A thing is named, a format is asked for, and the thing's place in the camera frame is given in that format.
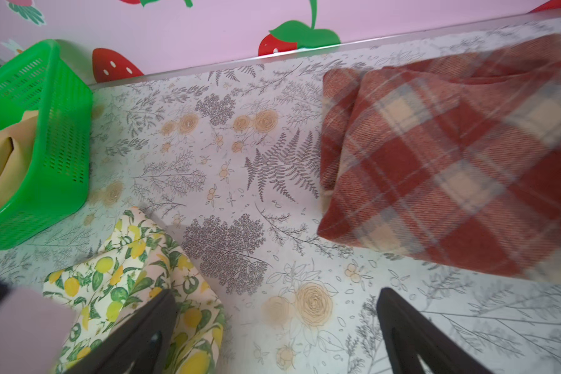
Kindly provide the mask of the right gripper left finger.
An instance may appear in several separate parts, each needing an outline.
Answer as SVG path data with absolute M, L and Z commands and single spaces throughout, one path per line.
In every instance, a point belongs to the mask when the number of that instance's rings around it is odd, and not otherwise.
M 162 373 L 177 308 L 171 290 L 161 291 L 68 373 Z

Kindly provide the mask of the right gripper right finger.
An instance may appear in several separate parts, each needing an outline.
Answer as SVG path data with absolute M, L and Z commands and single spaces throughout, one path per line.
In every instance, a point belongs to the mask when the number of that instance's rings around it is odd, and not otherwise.
M 491 373 L 393 289 L 381 290 L 376 312 L 394 373 L 423 373 L 422 363 L 434 373 Z

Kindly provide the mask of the yellow lemon print skirt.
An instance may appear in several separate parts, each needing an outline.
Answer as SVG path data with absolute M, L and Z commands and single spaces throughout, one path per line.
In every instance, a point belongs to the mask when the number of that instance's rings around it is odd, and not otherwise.
M 123 213 L 96 256 L 45 278 L 43 295 L 76 312 L 51 371 L 80 363 L 163 291 L 175 304 L 164 371 L 213 373 L 223 341 L 222 302 L 182 247 L 137 207 Z

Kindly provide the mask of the red plaid skirt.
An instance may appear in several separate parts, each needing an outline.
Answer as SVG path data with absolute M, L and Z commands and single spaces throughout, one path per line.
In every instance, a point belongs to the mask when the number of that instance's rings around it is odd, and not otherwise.
M 561 36 L 323 78 L 320 237 L 561 284 Z

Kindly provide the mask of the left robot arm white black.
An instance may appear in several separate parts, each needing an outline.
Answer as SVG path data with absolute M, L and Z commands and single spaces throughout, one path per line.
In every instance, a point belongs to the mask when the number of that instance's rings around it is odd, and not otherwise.
M 26 288 L 0 283 L 0 373 L 47 373 L 76 313 Z

